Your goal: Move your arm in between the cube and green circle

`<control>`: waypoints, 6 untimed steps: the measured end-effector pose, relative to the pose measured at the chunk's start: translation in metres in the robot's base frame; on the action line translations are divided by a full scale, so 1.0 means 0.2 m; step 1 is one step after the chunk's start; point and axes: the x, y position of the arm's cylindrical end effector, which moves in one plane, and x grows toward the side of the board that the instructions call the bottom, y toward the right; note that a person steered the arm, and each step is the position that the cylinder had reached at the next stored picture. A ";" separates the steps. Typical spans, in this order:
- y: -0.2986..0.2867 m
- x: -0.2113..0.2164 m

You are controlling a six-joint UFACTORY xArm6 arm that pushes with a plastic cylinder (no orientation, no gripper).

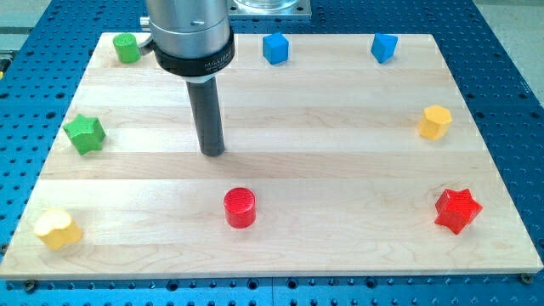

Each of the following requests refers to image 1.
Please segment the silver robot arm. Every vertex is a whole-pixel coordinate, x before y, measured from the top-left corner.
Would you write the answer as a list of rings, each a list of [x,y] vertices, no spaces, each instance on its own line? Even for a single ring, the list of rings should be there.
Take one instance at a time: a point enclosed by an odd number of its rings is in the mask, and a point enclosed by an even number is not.
[[[226,0],[146,0],[158,65],[187,82],[204,83],[234,58]]]

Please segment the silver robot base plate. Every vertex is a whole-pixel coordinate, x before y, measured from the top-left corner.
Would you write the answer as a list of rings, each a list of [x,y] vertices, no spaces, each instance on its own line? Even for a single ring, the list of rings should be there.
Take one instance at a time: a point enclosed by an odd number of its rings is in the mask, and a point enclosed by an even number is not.
[[[312,16],[310,0],[228,0],[233,20],[309,20]]]

